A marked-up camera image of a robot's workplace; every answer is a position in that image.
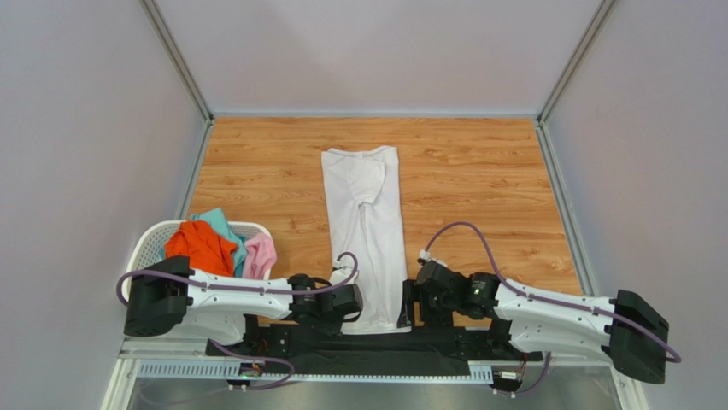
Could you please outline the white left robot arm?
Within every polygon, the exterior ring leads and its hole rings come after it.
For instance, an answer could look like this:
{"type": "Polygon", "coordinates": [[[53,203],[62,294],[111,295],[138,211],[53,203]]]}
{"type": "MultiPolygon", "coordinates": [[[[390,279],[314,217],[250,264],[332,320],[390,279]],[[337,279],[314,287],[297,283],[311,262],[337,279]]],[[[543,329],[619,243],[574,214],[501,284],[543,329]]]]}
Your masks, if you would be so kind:
{"type": "Polygon", "coordinates": [[[220,276],[174,256],[124,274],[115,291],[126,307],[128,337],[160,337],[177,331],[224,346],[240,343],[254,318],[288,320],[336,336],[363,313],[351,268],[333,284],[307,274],[248,279],[220,276]]]}

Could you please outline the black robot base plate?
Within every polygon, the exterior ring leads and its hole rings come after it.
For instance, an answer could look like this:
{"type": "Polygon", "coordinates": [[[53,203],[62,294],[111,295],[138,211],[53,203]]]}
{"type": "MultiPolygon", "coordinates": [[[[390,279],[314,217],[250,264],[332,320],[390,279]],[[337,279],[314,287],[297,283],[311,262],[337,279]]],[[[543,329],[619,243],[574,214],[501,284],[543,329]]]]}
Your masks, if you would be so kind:
{"type": "Polygon", "coordinates": [[[410,332],[327,336],[302,325],[260,326],[228,350],[273,358],[269,373],[286,373],[290,362],[298,375],[465,376],[469,361],[540,362],[539,352],[524,354],[487,330],[465,327],[414,327],[410,332]]]}

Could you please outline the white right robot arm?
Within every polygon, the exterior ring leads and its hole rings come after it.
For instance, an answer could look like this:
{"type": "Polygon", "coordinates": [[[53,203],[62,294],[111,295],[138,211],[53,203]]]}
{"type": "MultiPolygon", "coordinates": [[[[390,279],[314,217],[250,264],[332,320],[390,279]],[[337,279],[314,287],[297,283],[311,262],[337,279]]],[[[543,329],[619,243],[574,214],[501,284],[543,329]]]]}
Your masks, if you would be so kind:
{"type": "Polygon", "coordinates": [[[418,260],[409,281],[424,327],[447,329],[459,314],[489,319],[477,345],[499,360],[530,354],[582,356],[611,364],[647,384],[666,381],[668,321],[639,294],[619,290],[615,298],[574,296],[540,290],[494,273],[465,276],[435,260],[418,260]]]}

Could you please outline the white t shirt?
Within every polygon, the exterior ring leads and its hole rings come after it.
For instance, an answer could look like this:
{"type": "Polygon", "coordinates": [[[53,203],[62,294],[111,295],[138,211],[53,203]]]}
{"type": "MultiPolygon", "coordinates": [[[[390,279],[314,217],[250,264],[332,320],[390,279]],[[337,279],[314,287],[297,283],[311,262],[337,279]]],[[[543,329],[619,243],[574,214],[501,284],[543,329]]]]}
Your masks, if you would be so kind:
{"type": "Polygon", "coordinates": [[[402,318],[408,268],[397,149],[329,149],[320,158],[332,254],[350,252],[358,260],[354,282],[363,308],[357,321],[343,325],[343,333],[410,331],[402,318]]]}

